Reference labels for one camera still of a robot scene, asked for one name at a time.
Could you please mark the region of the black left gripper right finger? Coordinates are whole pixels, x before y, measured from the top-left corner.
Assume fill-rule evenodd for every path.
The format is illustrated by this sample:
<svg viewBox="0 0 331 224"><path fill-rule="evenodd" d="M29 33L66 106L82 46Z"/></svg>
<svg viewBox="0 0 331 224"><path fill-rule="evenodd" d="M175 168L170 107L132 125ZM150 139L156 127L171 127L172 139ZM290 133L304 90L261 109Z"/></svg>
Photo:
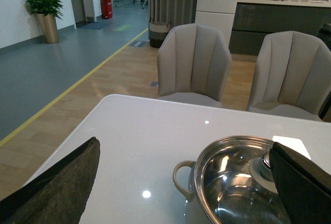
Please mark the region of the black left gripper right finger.
<svg viewBox="0 0 331 224"><path fill-rule="evenodd" d="M291 223L330 223L330 174L275 142L269 151L278 195Z"/></svg>

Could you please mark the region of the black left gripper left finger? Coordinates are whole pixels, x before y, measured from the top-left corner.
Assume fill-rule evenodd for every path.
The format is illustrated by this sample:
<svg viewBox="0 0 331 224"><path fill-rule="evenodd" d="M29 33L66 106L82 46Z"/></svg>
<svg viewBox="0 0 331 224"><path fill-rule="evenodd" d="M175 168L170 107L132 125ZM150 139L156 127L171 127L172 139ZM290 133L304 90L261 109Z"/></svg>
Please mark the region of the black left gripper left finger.
<svg viewBox="0 0 331 224"><path fill-rule="evenodd" d="M1 223L79 223L100 158L95 137L1 200Z"/></svg>

